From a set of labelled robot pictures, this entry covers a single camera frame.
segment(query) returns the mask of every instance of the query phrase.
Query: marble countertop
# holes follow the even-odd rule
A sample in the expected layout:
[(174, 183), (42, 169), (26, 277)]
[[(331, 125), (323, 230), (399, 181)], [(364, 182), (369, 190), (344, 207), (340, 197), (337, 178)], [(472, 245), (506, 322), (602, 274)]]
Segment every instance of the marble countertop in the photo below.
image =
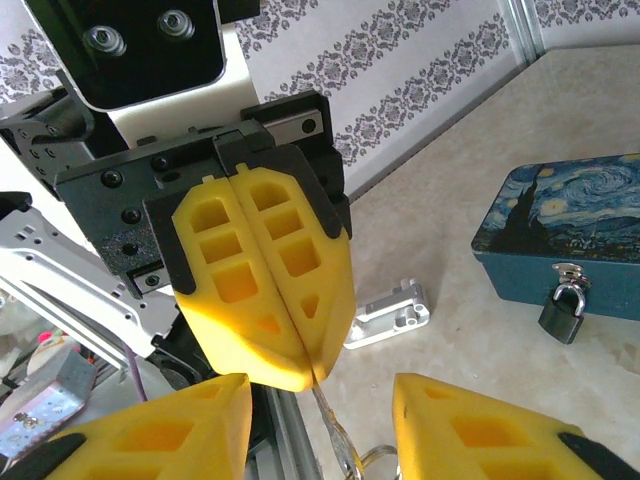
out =
[[(358, 298), (415, 277), (432, 312), (343, 350), (323, 383), (361, 454), (395, 445), (394, 375), (416, 372), (576, 424), (640, 469), (640, 322), (587, 315), (564, 346), (538, 326), (540, 307), (497, 297), (470, 248), (514, 167), (640, 151), (639, 76), (640, 46), (553, 51), (354, 202)], [(343, 478), (313, 396), (299, 402), (325, 478)]]

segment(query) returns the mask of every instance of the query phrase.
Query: yellow soft gripper pad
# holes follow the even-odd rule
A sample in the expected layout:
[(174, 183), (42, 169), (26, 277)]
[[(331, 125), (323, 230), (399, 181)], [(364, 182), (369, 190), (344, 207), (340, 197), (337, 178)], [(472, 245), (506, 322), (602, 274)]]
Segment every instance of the yellow soft gripper pad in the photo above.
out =
[(328, 237), (295, 177), (238, 165), (236, 197), (311, 359), (331, 372), (356, 309), (349, 237)]
[(285, 390), (311, 387), (309, 357), (229, 179), (191, 188), (172, 219), (196, 283), (176, 301), (213, 369)]
[(63, 431), (87, 440), (47, 480), (241, 480), (251, 411), (246, 375), (208, 380)]
[(413, 373), (396, 375), (393, 421), (404, 480), (600, 480), (559, 420)]

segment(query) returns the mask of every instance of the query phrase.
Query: damask wallpaper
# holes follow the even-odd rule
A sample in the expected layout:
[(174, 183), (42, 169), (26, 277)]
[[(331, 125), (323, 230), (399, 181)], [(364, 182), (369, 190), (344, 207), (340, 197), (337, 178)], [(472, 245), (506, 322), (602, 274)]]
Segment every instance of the damask wallpaper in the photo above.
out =
[(546, 50), (640, 42), (639, 0), (523, 0), (535, 3)]
[[(410, 156), (519, 65), (498, 0), (269, 0), (236, 29), (262, 101), (331, 102), (347, 192)], [(0, 6), (0, 103), (58, 85), (20, 0)]]

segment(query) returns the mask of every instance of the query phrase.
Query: black padlock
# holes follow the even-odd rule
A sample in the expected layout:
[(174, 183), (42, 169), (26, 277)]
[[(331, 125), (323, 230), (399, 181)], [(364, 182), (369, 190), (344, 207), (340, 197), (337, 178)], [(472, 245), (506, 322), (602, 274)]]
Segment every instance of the black padlock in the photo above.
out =
[(538, 323), (553, 338), (569, 345), (582, 325), (586, 305), (584, 291), (579, 285), (563, 283), (549, 295)]

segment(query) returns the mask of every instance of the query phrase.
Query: box lid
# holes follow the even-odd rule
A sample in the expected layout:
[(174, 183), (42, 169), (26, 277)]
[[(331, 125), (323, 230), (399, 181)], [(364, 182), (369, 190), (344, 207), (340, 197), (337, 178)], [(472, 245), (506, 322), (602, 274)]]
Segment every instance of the box lid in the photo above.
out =
[(471, 246), (477, 255), (638, 263), (640, 154), (516, 168)]

